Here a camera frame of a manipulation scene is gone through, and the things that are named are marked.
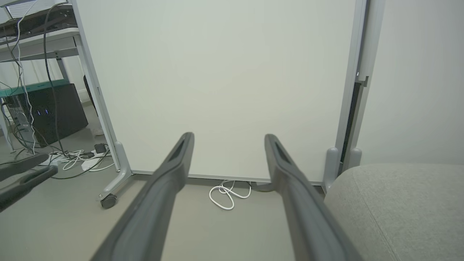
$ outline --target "gray plastic foot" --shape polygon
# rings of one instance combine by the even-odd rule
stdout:
[[[361,164],[361,156],[362,156],[361,149],[352,148],[349,151],[349,162],[348,162],[347,169],[359,166]]]
[[[106,196],[113,192],[113,190],[115,190],[119,185],[121,185],[121,183],[123,183],[128,177],[132,175],[129,160],[127,160],[126,152],[124,151],[122,143],[119,141],[115,142],[115,148],[121,170],[119,171],[117,177],[113,179],[113,181],[111,181],[108,186],[106,186],[101,194],[97,196],[97,201],[106,198]]]
[[[330,189],[332,183],[337,178],[337,167],[339,165],[338,162],[338,149],[337,148],[330,148],[327,150],[327,155],[325,157],[325,168],[324,168],[324,178],[323,178],[323,185],[322,189],[324,193]]]

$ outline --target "floor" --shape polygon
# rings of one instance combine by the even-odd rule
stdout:
[[[104,137],[91,133],[92,128],[99,127],[93,107],[84,110],[89,126],[63,139],[67,150],[91,150],[93,144],[104,142]],[[0,138],[0,161],[12,160],[14,155]],[[111,163],[111,158],[106,159],[101,167]],[[76,165],[67,171],[60,169],[56,176],[80,171]],[[103,209],[95,198],[116,174],[111,167],[69,180],[48,179],[0,213],[0,260],[90,259],[149,177],[129,178],[115,193],[117,204]],[[0,188],[17,176],[0,182]],[[162,260],[293,260],[281,197],[276,192],[252,191],[247,199],[236,198],[233,210],[221,210],[208,198],[209,189],[218,183],[189,179],[177,195]],[[238,186],[234,191],[248,193],[246,183]],[[218,191],[213,197],[221,204],[230,204]]]

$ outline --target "power adapter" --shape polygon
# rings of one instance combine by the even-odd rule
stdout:
[[[95,151],[97,153],[105,153],[106,152],[105,144],[104,143],[95,144]]]

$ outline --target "gray fabric seat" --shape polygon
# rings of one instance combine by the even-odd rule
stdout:
[[[324,201],[365,261],[464,260],[464,166],[363,165]]]

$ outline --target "extension cord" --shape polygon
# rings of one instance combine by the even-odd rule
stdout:
[[[62,162],[65,162],[66,160],[68,160],[68,158],[66,158],[65,156],[61,155],[61,156],[56,156],[56,155],[48,155],[48,159],[44,162],[42,162],[41,164],[39,164],[39,166],[58,166],[60,165]]]
[[[92,150],[91,152],[95,154],[94,157],[103,157],[103,155],[105,155],[105,153],[96,153],[95,150]],[[82,165],[81,165],[82,170],[88,171],[91,167],[97,164],[100,159],[101,158],[94,158],[94,159],[90,159],[90,160],[86,160],[82,162]]]

